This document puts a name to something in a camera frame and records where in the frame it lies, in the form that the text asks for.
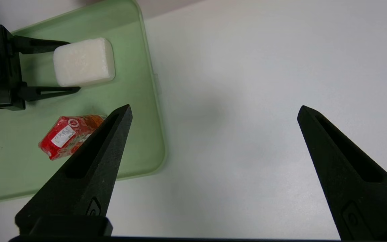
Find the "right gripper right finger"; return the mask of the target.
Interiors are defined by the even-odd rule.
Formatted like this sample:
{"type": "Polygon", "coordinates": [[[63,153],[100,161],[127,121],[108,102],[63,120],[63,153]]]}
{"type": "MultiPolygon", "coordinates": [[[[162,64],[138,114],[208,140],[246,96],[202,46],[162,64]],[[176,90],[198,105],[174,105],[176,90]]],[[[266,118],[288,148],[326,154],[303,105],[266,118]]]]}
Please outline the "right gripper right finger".
{"type": "Polygon", "coordinates": [[[387,172],[317,110],[297,120],[341,240],[387,241],[387,172]]]}

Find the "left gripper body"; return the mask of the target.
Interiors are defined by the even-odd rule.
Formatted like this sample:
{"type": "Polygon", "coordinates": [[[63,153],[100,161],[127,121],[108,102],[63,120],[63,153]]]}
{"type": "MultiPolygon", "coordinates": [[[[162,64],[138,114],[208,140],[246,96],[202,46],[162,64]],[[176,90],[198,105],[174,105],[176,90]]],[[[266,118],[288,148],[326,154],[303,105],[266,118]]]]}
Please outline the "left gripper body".
{"type": "Polygon", "coordinates": [[[0,25],[0,108],[11,111],[25,110],[26,103],[17,94],[22,81],[15,37],[0,25]]]}

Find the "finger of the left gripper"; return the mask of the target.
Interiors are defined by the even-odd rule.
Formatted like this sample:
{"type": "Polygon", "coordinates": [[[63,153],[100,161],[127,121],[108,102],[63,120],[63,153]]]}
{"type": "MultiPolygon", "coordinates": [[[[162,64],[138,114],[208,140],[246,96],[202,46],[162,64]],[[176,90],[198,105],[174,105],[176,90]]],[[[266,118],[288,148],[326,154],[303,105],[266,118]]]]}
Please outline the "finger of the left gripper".
{"type": "Polygon", "coordinates": [[[80,90],[81,87],[21,87],[20,98],[26,102],[33,102],[75,94],[80,90]]]}
{"type": "Polygon", "coordinates": [[[43,40],[24,36],[14,36],[12,43],[14,49],[22,54],[54,52],[58,47],[70,44],[65,41],[43,40]]]}

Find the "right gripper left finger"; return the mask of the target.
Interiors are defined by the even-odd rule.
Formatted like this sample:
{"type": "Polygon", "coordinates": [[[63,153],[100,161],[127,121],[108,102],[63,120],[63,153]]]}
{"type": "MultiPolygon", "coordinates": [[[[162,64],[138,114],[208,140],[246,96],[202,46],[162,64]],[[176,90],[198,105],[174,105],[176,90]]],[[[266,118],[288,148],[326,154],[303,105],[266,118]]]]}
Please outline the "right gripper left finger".
{"type": "Polygon", "coordinates": [[[15,216],[21,236],[109,236],[106,212],[133,119],[115,109],[15,216]]]}

